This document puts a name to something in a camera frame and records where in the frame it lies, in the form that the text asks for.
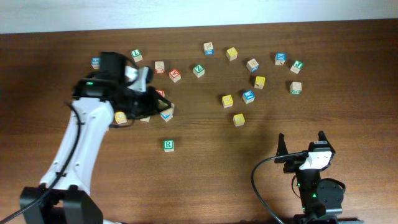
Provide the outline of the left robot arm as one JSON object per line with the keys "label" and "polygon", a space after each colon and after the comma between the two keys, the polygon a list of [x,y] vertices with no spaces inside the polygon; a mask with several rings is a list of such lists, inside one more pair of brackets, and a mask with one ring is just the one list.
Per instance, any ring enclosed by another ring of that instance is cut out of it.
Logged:
{"label": "left robot arm", "polygon": [[101,52],[99,70],[77,82],[67,130],[38,187],[26,187],[20,213],[26,223],[106,223],[90,197],[91,176],[102,140],[117,112],[134,121],[172,107],[150,86],[153,72],[116,52]]}

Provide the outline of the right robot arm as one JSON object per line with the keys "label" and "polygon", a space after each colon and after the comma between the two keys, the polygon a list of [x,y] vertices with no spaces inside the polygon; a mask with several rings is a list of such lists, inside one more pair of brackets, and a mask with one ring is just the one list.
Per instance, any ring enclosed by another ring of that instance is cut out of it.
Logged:
{"label": "right robot arm", "polygon": [[325,133],[298,154],[289,154],[284,135],[279,134],[276,163],[283,163],[285,174],[295,174],[303,214],[295,215],[295,223],[337,223],[346,190],[345,184],[331,178],[322,179],[320,172],[331,165],[335,150]]}

